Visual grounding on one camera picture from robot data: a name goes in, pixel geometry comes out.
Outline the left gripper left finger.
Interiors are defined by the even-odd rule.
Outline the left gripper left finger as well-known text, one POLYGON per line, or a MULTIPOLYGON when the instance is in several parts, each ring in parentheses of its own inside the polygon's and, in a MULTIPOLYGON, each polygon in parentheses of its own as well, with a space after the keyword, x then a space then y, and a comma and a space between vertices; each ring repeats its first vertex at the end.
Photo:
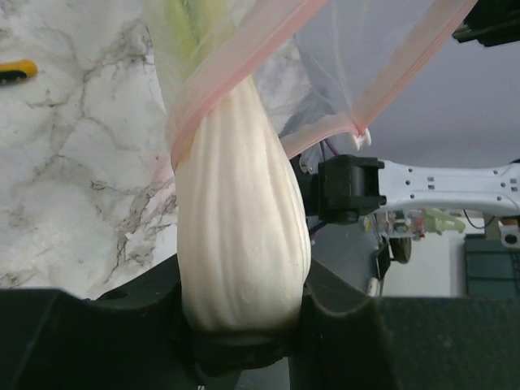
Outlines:
POLYGON ((54 288, 1 291, 3 389, 193 389, 170 338, 176 258, 81 299, 54 288))

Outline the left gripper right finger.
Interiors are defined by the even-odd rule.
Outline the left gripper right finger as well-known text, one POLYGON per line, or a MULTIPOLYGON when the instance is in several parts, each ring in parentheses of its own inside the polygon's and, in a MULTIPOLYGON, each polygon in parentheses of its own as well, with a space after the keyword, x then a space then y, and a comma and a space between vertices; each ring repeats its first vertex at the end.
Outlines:
POLYGON ((369 297, 318 262, 288 360, 293 389, 516 389, 516 299, 369 297))

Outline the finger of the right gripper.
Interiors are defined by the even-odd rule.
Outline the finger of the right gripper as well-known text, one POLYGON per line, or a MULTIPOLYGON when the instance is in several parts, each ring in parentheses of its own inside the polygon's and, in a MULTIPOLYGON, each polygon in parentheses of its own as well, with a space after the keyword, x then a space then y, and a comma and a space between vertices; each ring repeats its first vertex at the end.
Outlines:
POLYGON ((459 43, 477 41, 483 47, 519 41, 519 0, 479 0, 453 32, 459 43))

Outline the clear zip top bag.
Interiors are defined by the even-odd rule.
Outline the clear zip top bag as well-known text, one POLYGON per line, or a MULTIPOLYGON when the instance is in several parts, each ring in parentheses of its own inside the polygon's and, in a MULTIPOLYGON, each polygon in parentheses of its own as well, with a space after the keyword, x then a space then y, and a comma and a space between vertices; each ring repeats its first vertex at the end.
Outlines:
POLYGON ((281 196, 290 159, 369 125, 472 1, 146 1, 178 192, 281 196))

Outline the green white leek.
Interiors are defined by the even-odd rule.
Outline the green white leek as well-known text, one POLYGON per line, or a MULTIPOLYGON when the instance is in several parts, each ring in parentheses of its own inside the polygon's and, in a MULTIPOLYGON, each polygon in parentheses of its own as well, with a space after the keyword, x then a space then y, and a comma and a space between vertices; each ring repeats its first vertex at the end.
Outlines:
POLYGON ((296 176, 252 76, 192 124, 181 98, 237 30, 230 1, 146 1, 169 114, 182 306, 207 333, 273 332, 299 317, 310 238, 296 176))

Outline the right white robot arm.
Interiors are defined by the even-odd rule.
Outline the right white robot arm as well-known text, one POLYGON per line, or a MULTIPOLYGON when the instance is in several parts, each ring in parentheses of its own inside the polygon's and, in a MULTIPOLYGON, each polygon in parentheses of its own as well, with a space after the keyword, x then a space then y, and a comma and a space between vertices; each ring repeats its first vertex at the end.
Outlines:
MULTIPOLYGON (((369 127, 461 26, 472 1, 328 1, 297 32, 313 93, 330 106, 282 143, 290 158, 341 133, 361 149, 369 127)), ((413 167, 340 154, 299 175, 305 212, 353 223, 377 210, 459 207, 519 215, 519 165, 484 169, 413 167)))

